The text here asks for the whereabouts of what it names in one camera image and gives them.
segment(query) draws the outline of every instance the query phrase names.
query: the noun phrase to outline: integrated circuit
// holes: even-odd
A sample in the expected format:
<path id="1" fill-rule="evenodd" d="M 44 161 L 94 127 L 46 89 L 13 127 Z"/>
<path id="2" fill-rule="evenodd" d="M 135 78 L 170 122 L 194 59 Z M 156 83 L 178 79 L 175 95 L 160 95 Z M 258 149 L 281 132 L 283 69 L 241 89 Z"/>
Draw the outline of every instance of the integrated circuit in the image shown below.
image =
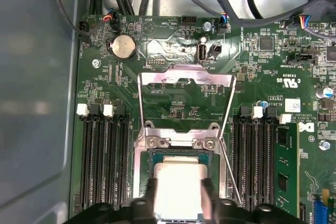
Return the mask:
<path id="1" fill-rule="evenodd" d="M 261 37 L 259 39 L 259 48 L 261 51 L 273 51 L 273 39 L 271 37 Z"/>
<path id="2" fill-rule="evenodd" d="M 287 187 L 288 187 L 288 177 L 286 177 L 285 175 L 279 173 L 278 174 L 278 186 L 281 190 L 283 191 L 287 191 Z"/>
<path id="3" fill-rule="evenodd" d="M 327 47 L 327 61 L 336 61 L 336 47 Z"/>

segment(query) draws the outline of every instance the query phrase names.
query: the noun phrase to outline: microchip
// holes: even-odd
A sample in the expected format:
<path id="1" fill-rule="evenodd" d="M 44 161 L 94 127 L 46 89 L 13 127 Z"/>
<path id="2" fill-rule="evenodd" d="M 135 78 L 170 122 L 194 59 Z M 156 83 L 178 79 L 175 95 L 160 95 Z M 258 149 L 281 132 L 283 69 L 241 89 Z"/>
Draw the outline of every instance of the microchip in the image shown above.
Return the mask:
<path id="1" fill-rule="evenodd" d="M 287 191 L 287 186 L 288 186 L 288 177 L 285 175 L 279 173 L 278 174 L 278 186 L 281 190 Z"/>
<path id="2" fill-rule="evenodd" d="M 333 109 L 334 108 L 334 101 L 332 100 L 322 100 L 321 101 L 321 108 L 323 109 Z"/>
<path id="3" fill-rule="evenodd" d="M 237 81 L 245 81 L 245 74 L 237 73 Z"/>
<path id="4" fill-rule="evenodd" d="M 319 120 L 319 122 L 325 122 L 325 120 L 326 120 L 325 114 L 324 113 L 319 113 L 318 114 L 318 120 Z"/>
<path id="5" fill-rule="evenodd" d="M 330 114 L 325 114 L 324 119 L 325 119 L 325 122 L 330 122 L 331 121 L 331 115 Z"/>
<path id="6" fill-rule="evenodd" d="M 261 37 L 259 46 L 262 51 L 273 51 L 273 39 L 271 37 Z"/>
<path id="7" fill-rule="evenodd" d="M 236 84 L 236 91 L 244 91 L 245 90 L 245 85 L 243 83 L 237 83 Z"/>
<path id="8" fill-rule="evenodd" d="M 327 47 L 327 61 L 336 61 L 336 47 Z"/>
<path id="9" fill-rule="evenodd" d="M 281 145 L 287 145 L 287 129 L 278 128 L 278 143 Z"/>
<path id="10" fill-rule="evenodd" d="M 99 104 L 91 104 L 90 114 L 91 115 L 99 115 L 100 114 Z"/>

